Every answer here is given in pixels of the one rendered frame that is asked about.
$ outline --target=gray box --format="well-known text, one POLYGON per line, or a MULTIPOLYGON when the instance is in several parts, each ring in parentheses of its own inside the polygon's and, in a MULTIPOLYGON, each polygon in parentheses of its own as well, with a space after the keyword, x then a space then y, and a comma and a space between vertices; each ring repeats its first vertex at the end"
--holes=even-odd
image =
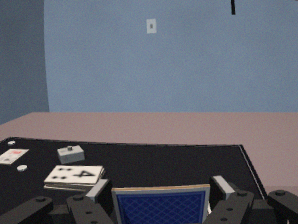
POLYGON ((58 157, 61 164, 85 160, 84 150, 79 146, 67 146, 58 149, 58 157))

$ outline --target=wall outlet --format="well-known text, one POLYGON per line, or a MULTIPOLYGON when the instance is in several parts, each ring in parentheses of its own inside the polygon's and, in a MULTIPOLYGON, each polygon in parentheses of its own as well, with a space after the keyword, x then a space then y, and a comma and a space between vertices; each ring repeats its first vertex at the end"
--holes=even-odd
POLYGON ((156 19, 147 19, 147 33, 156 33, 156 19))

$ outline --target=black tabletop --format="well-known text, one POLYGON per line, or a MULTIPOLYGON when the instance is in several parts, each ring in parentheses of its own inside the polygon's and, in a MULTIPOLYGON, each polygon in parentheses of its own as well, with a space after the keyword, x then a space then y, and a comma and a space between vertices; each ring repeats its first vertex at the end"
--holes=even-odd
POLYGON ((78 192, 44 189, 43 181, 56 165, 61 165, 57 149, 80 145, 85 160, 64 165, 102 165, 104 179, 113 187, 151 187, 208 184, 221 175, 241 190, 267 199, 266 191, 242 145, 146 145, 70 142, 8 138, 0 143, 0 154, 8 149, 29 149, 12 165, 0 164, 0 215, 36 197, 47 196, 54 205, 66 204, 78 192), (19 165, 27 165, 24 172, 19 165))

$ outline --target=white poker chip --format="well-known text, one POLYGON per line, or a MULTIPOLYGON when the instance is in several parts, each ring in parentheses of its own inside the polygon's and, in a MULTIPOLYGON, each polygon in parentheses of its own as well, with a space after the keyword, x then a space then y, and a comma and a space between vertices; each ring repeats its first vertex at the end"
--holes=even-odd
POLYGON ((10 142, 8 142, 7 144, 8 144, 8 145, 14 145, 14 144, 16 144, 16 141, 10 141, 10 142))
POLYGON ((23 172, 23 171, 27 170, 27 166, 26 165, 20 165, 20 166, 18 166, 17 169, 18 169, 18 171, 23 172))

